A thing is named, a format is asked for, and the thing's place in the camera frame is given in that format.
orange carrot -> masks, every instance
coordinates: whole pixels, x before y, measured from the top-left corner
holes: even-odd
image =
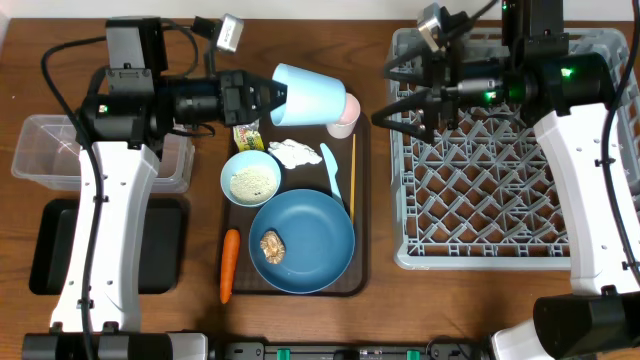
[[[240,232],[238,230],[228,230],[224,237],[222,248],[222,264],[220,271],[220,301],[226,304],[231,298],[231,288],[233,287],[233,276],[236,273],[238,262],[238,252],[240,252]]]

yellow pencil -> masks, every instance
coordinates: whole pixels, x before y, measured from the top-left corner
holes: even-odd
[[[351,150],[351,199],[349,203],[349,216],[351,223],[354,223],[356,199],[356,134],[353,134],[353,149]]]

dark blue bowl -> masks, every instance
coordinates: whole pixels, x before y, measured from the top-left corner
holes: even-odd
[[[286,248],[278,265],[260,248],[267,231],[275,231]],[[308,294],[333,284],[347,269],[355,248],[347,212],[333,198],[313,190],[291,190],[260,209],[249,233],[249,254],[258,273],[274,287]]]

pink object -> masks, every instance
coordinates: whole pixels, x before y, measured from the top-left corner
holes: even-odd
[[[351,135],[360,117],[360,103],[353,95],[347,94],[347,105],[335,124],[327,125],[329,135],[336,139],[344,139]]]

light blue cup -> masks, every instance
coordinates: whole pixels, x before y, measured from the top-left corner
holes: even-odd
[[[273,175],[276,178],[276,191],[265,201],[259,204],[245,204],[231,193],[231,177],[238,173],[240,170],[248,168],[249,166],[265,166],[273,171]],[[271,155],[257,150],[246,150],[231,157],[224,164],[222,173],[220,173],[220,186],[222,186],[222,192],[232,203],[244,207],[258,207],[262,206],[267,201],[271,200],[273,195],[278,192],[280,188],[280,182],[282,181],[282,173],[280,166]]]
[[[275,126],[333,124],[347,105],[347,92],[338,79],[280,64],[273,80],[287,85],[287,102],[271,112]]]

